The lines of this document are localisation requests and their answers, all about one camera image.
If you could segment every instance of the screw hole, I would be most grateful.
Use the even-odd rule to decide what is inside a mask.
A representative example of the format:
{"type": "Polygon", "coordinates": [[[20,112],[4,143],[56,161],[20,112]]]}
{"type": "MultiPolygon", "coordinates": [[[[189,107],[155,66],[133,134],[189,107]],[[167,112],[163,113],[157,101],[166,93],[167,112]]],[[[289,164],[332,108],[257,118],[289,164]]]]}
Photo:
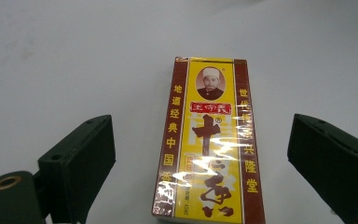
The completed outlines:
{"type": "Polygon", "coordinates": [[[61,157],[62,157],[61,155],[54,155],[54,156],[51,157],[51,159],[54,160],[54,161],[57,161],[57,160],[59,160],[61,157]]]}
{"type": "Polygon", "coordinates": [[[9,189],[20,183],[21,177],[18,175],[8,176],[0,180],[0,190],[9,189]]]}

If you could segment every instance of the white background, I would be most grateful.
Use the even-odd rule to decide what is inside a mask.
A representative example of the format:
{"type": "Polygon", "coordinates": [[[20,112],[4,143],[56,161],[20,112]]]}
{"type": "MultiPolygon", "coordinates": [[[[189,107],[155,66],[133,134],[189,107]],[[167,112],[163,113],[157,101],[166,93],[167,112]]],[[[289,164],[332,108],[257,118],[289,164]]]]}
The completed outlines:
{"type": "Polygon", "coordinates": [[[358,137],[358,1],[0,1],[0,175],[113,116],[88,223],[150,215],[175,56],[246,59],[267,223],[342,223],[287,161],[293,115],[358,137]]]}

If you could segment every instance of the portrait of man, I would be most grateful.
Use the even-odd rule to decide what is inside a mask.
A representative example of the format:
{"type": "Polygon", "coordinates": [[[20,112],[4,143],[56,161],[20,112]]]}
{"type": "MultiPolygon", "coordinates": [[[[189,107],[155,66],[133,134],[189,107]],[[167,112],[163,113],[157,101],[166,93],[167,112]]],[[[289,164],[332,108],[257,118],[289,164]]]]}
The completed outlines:
{"type": "Polygon", "coordinates": [[[207,67],[201,71],[199,76],[202,76],[204,86],[204,88],[198,89],[202,98],[206,100],[216,100],[223,94],[223,91],[218,88],[221,82],[219,70],[213,67],[207,67]]]}

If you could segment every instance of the plastic wrap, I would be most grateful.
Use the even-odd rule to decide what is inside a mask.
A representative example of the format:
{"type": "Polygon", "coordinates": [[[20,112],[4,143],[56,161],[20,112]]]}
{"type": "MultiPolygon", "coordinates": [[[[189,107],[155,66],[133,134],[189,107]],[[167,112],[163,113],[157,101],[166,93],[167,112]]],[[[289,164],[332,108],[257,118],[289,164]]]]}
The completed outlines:
{"type": "Polygon", "coordinates": [[[175,59],[152,214],[265,223],[245,60],[175,59]]]}

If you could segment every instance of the white table surface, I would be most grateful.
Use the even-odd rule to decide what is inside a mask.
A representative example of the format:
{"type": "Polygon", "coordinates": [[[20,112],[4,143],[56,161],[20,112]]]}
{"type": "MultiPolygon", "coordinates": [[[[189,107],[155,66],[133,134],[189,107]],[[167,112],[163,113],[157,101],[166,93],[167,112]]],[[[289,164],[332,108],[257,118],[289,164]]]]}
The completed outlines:
{"type": "Polygon", "coordinates": [[[358,137],[358,1],[0,1],[0,175],[113,116],[88,223],[150,215],[175,56],[246,59],[267,223],[342,223],[287,161],[293,115],[358,137]]]}

